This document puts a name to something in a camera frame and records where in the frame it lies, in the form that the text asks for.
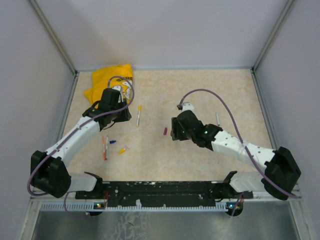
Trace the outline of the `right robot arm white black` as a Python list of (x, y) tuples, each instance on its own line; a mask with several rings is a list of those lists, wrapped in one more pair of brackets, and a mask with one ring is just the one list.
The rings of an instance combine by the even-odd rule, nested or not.
[(223, 192), (229, 198), (249, 191), (266, 191), (282, 201), (294, 196), (292, 190), (301, 170), (291, 151), (283, 146), (271, 149), (240, 141), (217, 125), (203, 124), (191, 110), (171, 119), (170, 135), (174, 141), (190, 140), (200, 148), (229, 155), (256, 169), (237, 172), (223, 185)]

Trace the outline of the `white pen red marks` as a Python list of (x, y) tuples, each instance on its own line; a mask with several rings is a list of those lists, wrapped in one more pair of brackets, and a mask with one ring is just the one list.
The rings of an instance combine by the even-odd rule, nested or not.
[(109, 137), (106, 136), (105, 137), (105, 156), (104, 156), (105, 161), (108, 160), (108, 148), (109, 148)]

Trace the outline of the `white pen yellow tip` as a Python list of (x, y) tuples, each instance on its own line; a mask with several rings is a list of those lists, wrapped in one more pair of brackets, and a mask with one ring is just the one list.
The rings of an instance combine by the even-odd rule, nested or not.
[(140, 116), (141, 116), (141, 110), (139, 109), (137, 112), (137, 120), (136, 120), (136, 126), (140, 126)]

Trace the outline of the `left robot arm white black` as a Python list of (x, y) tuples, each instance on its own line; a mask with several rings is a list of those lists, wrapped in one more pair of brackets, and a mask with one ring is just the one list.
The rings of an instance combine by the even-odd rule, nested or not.
[(57, 143), (46, 151), (35, 151), (30, 161), (30, 178), (27, 190), (32, 187), (42, 195), (61, 198), (68, 192), (87, 192), (97, 199), (103, 195), (104, 186), (92, 173), (69, 173), (67, 167), (88, 140), (104, 130), (109, 124), (131, 119), (128, 102), (120, 87), (106, 88), (101, 99), (94, 102), (77, 124)]

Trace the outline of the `orange white pen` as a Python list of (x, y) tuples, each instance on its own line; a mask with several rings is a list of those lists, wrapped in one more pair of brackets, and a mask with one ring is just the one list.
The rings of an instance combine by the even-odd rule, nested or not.
[(102, 158), (106, 161), (106, 141), (104, 136), (102, 136)]

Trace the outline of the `purple pen cap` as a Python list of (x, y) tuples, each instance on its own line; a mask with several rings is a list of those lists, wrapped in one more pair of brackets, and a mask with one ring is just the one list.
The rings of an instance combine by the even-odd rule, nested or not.
[(163, 131), (163, 135), (165, 136), (165, 135), (167, 134), (167, 132), (168, 132), (168, 128), (165, 127), (165, 128), (164, 128), (164, 131)]

